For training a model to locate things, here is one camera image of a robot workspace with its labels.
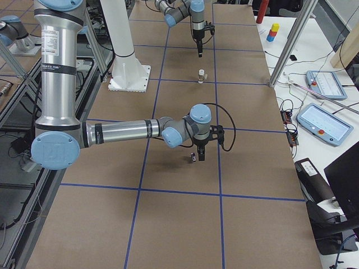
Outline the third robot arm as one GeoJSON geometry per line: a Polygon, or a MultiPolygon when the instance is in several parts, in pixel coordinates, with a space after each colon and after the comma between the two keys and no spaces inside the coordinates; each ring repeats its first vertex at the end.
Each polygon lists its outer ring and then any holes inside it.
{"type": "Polygon", "coordinates": [[[1,42],[13,55],[36,55],[41,48],[41,41],[41,38],[29,34],[17,16],[1,17],[1,42]]]}

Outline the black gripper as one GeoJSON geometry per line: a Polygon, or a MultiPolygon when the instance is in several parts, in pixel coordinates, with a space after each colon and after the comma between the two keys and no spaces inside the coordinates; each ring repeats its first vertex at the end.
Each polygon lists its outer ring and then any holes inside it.
{"type": "Polygon", "coordinates": [[[198,57],[202,57],[202,39],[204,38],[204,29],[192,29],[192,36],[197,45],[198,57]]]}
{"type": "Polygon", "coordinates": [[[205,161],[205,146],[209,142],[209,137],[196,138],[193,137],[193,143],[197,146],[198,160],[205,161]]]}

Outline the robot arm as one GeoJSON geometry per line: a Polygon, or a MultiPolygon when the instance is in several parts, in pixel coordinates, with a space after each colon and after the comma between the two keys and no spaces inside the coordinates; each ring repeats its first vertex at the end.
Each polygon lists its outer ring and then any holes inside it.
{"type": "MultiPolygon", "coordinates": [[[[87,124],[75,116],[77,35],[84,26],[86,1],[34,1],[34,15],[42,27],[42,115],[36,120],[36,136],[31,156],[42,167],[61,170],[72,165],[80,147],[107,142],[162,137],[174,148],[190,139],[197,146],[199,160],[205,160],[205,145],[214,127],[211,111],[197,104],[189,115],[176,121],[171,117],[87,124]]],[[[114,66],[110,90],[145,92],[150,66],[135,56],[125,1],[100,1],[112,43],[114,66]]],[[[172,1],[155,1],[169,27],[190,16],[199,57],[207,28],[204,1],[182,1],[174,8],[172,1]]]]}
{"type": "Polygon", "coordinates": [[[174,27],[187,17],[191,19],[192,37],[196,43],[198,56],[202,57],[203,38],[205,37],[203,0],[181,1],[177,7],[171,6],[174,1],[154,1],[155,8],[164,15],[169,27],[174,27]]]}

